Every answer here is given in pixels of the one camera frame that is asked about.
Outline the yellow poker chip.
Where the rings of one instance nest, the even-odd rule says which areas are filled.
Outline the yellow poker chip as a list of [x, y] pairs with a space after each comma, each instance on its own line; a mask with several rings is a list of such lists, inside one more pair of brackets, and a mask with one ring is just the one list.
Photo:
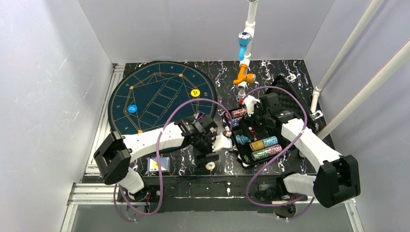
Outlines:
[[207, 170], [209, 170], [209, 171], [214, 170], [215, 167], [216, 167], [215, 162], [208, 162], [208, 163], [205, 165], [205, 168], [206, 168]]

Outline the yellow big blind button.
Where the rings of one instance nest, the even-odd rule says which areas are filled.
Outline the yellow big blind button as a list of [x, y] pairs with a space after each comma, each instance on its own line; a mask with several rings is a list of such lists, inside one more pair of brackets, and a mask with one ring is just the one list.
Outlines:
[[190, 92], [190, 95], [194, 98], [198, 98], [201, 95], [201, 92], [199, 89], [192, 89]]

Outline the blue small blind button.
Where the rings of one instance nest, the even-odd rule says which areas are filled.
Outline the blue small blind button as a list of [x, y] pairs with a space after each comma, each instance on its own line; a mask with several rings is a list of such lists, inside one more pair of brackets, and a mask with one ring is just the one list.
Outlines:
[[137, 105], [135, 105], [135, 104], [131, 104], [131, 105], [129, 105], [128, 108], [127, 108], [127, 112], [130, 113], [130, 114], [136, 113], [137, 110], [138, 110], [138, 107], [137, 107]]

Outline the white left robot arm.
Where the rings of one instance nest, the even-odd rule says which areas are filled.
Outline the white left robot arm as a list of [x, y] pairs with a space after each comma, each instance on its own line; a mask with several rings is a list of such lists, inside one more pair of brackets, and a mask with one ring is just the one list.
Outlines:
[[209, 115], [200, 119], [186, 118], [171, 122], [163, 129], [139, 134], [120, 135], [111, 132], [96, 149], [93, 157], [103, 182], [119, 184], [129, 193], [137, 193], [145, 187], [142, 177], [130, 168], [130, 163], [145, 155], [169, 148], [188, 145], [201, 154], [221, 150], [226, 137], [217, 133], [217, 125]]

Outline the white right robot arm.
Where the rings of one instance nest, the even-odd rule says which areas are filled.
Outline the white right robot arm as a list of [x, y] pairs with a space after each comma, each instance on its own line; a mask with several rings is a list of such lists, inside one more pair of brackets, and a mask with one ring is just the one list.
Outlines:
[[300, 194], [311, 196], [330, 208], [361, 194], [359, 165], [353, 155], [342, 155], [323, 142], [307, 127], [307, 116], [300, 117], [263, 96], [264, 113], [257, 113], [264, 126], [278, 130], [279, 140], [287, 145], [272, 155], [277, 160], [295, 147], [309, 160], [316, 175], [288, 173], [277, 177], [272, 192], [278, 197]]

